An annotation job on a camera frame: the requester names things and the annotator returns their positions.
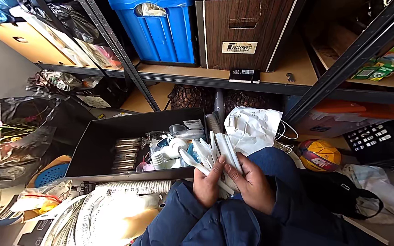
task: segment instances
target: brown wicker ball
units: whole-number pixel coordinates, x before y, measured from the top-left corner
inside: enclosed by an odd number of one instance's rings
[[[281,101],[281,95],[277,94],[228,90],[225,96],[225,114],[228,115],[232,109],[240,106],[281,111]]]
[[[185,109],[203,107],[205,113],[214,110],[214,89],[191,85],[174,85],[168,95],[171,109]]]

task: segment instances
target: brown filing box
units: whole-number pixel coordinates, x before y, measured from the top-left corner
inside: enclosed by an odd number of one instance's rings
[[[27,22],[0,24],[0,40],[33,63],[75,65]]]
[[[275,70],[305,0],[196,1],[203,68]]]

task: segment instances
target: metal tin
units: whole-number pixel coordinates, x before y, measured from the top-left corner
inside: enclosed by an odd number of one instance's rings
[[[134,138],[121,138],[117,140],[117,144],[132,144],[132,143],[139,143],[141,139],[139,137],[134,137]]]
[[[135,147],[135,143],[126,143],[126,144],[116,144],[115,145],[115,148],[116,149],[131,149],[131,148],[134,148]]]
[[[134,169],[135,165],[125,165],[125,166],[119,166],[119,167],[112,167],[112,170],[130,170]]]
[[[127,160],[127,159],[135,159],[138,156],[137,153],[123,153],[115,155],[115,160]]]
[[[128,149],[128,148],[117,148],[117,154],[123,154],[123,153],[136,153],[136,152],[138,152],[139,151],[139,148],[138,147],[135,147],[135,148],[130,148],[130,149]]]
[[[114,161],[113,166],[125,165],[125,164],[135,164],[136,159],[128,159],[128,160],[121,160],[121,161]]]

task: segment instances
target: black storage box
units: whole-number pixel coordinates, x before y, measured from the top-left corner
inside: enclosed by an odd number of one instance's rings
[[[102,108],[101,105],[107,103],[112,108],[119,109],[133,89],[134,83],[131,80],[103,77],[95,87],[77,87],[69,94],[90,107]]]
[[[111,174],[118,138],[144,137],[145,133],[150,131],[168,131],[171,125],[183,124],[184,120],[201,120],[206,126],[203,108],[167,110],[92,120],[75,149],[65,177],[77,177],[93,182],[192,178],[194,167]],[[142,154],[138,153],[135,165],[141,161]]]

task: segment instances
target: black plastic crate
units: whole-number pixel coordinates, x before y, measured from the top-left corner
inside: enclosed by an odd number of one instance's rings
[[[394,167],[394,120],[344,134],[362,165]]]

